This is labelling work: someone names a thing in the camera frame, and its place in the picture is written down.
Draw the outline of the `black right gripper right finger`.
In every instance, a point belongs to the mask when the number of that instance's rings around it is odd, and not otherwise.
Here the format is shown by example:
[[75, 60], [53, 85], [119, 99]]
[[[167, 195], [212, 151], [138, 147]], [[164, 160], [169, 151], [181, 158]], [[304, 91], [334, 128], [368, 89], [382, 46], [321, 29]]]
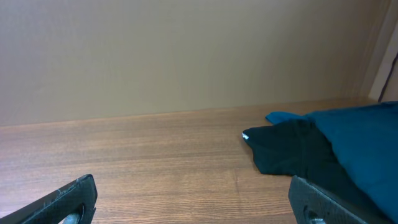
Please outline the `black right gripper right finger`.
[[301, 177], [292, 177], [288, 198], [299, 224], [384, 223], [383, 218], [356, 208]]

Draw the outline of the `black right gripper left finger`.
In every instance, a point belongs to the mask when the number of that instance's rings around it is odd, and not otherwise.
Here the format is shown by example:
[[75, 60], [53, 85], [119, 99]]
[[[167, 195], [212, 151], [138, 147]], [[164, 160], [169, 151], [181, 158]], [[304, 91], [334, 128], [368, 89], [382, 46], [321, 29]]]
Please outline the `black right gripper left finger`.
[[90, 224], [98, 192], [94, 177], [83, 175], [48, 195], [1, 218], [1, 223]]

